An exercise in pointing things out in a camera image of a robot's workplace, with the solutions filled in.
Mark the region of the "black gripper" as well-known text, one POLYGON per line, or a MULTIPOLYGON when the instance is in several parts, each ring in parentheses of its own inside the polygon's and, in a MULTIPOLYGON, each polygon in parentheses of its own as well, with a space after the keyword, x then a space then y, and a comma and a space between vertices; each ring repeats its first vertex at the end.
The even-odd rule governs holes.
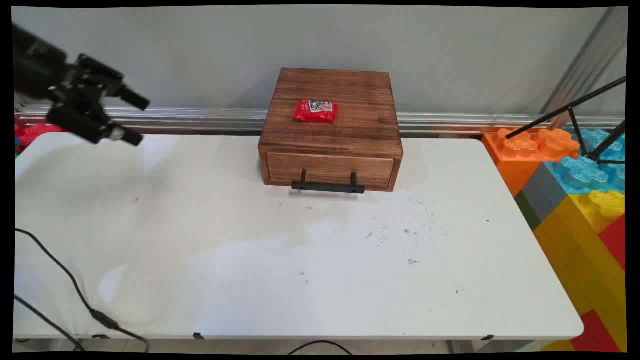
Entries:
MULTIPOLYGON (((57 46, 13 23, 14 92, 34 101, 77 101, 78 86, 96 88, 103 97, 118 98, 135 109, 145 111, 151 101, 124 82, 124 75, 93 57, 80 54, 70 62, 57 46)), ((122 141, 139 146, 144 135, 113 121, 98 105, 87 108, 68 102, 55 103, 46 120, 52 125, 88 141, 122 141)))

